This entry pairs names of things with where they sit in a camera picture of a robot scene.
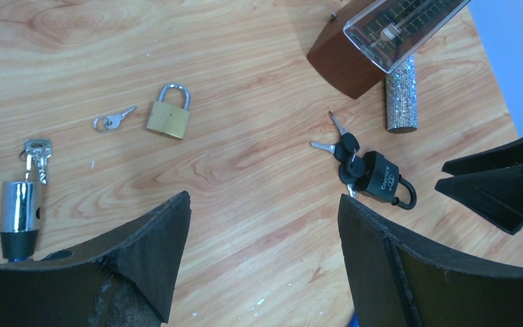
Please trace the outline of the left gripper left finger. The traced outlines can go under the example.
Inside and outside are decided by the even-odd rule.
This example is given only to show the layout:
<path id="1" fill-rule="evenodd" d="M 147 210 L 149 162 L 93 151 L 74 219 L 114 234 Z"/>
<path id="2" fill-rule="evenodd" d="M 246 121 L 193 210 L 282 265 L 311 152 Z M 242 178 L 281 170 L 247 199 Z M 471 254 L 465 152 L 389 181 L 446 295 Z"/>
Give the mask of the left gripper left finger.
<path id="1" fill-rule="evenodd" d="M 168 323 L 190 203 L 182 191 L 91 240 L 38 261 L 0 264 L 0 326 Z"/>

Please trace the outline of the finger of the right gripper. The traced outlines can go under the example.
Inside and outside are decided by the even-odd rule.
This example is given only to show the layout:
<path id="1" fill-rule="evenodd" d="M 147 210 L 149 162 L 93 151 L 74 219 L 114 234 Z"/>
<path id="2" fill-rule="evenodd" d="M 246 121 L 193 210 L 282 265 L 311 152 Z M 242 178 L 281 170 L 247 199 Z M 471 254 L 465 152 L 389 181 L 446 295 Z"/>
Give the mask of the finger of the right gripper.
<path id="1" fill-rule="evenodd" d="M 447 161 L 442 171 L 453 176 L 486 172 L 523 164 L 523 137 L 496 148 Z"/>
<path id="2" fill-rule="evenodd" d="M 514 235 L 523 228 L 523 160 L 477 154 L 451 160 L 435 189 L 463 204 L 500 230 Z"/>

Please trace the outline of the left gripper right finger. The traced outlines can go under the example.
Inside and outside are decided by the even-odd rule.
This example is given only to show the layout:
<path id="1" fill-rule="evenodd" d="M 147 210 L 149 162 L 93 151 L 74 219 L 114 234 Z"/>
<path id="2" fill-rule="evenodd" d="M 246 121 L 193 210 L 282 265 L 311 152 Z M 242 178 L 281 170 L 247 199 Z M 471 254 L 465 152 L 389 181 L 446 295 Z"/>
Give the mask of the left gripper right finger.
<path id="1" fill-rule="evenodd" d="M 348 195 L 338 228 L 360 326 L 523 326 L 523 267 L 442 245 Z"/>

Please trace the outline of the small silver key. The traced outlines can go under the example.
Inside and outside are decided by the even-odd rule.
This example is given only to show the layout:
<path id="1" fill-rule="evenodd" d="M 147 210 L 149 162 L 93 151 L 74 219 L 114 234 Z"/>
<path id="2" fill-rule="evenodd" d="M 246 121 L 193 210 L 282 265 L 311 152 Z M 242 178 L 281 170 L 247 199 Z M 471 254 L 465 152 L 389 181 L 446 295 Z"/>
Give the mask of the small silver key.
<path id="1" fill-rule="evenodd" d="M 119 128 L 121 122 L 136 109 L 137 106 L 132 106 L 118 114 L 99 116 L 93 120 L 93 129 L 99 133 L 115 130 Z"/>

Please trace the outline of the small brass padlock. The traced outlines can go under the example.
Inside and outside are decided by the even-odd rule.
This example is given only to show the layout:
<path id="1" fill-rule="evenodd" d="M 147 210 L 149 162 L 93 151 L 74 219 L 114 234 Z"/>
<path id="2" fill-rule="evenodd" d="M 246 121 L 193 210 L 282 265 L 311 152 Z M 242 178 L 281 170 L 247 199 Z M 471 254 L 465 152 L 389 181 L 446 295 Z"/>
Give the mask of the small brass padlock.
<path id="1" fill-rule="evenodd" d="M 177 89 L 182 93 L 185 101 L 183 107 L 164 102 L 165 96 L 170 89 Z M 159 98 L 151 108 L 146 128 L 150 131 L 182 140 L 185 137 L 189 122 L 190 102 L 191 96 L 186 87 L 175 83 L 165 85 L 160 92 Z"/>

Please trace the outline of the black padlock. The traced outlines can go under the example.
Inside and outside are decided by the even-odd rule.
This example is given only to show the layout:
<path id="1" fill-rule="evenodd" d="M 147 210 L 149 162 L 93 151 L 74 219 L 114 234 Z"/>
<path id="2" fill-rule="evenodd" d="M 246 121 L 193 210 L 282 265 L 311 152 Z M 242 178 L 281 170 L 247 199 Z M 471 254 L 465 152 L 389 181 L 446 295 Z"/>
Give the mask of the black padlock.
<path id="1" fill-rule="evenodd" d="M 359 178 L 356 189 L 370 197 L 411 210 L 417 204 L 417 193 L 414 186 L 399 172 L 399 167 L 387 160 L 380 152 L 369 151 L 362 157 L 365 163 L 364 176 Z M 403 185 L 409 192 L 409 202 L 403 202 L 396 196 L 398 185 Z"/>

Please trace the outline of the glittery silver cylinder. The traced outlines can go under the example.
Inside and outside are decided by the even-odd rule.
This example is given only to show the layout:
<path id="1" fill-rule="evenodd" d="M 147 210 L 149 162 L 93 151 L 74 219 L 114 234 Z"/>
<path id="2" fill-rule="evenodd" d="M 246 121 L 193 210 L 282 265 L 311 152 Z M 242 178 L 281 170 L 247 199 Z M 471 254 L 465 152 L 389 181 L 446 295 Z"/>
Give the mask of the glittery silver cylinder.
<path id="1" fill-rule="evenodd" d="M 417 85 L 415 55 L 407 57 L 385 78 L 386 127 L 390 133 L 417 130 Z"/>

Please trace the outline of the brown wooden metronome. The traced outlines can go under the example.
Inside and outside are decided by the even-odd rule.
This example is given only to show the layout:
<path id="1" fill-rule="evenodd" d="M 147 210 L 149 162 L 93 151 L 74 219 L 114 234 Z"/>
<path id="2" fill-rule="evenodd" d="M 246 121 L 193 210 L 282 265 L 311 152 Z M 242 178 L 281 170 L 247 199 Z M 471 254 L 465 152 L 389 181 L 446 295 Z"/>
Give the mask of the brown wooden metronome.
<path id="1" fill-rule="evenodd" d="M 357 99 L 466 4 L 464 0 L 350 1 L 332 15 L 306 58 L 335 89 Z"/>

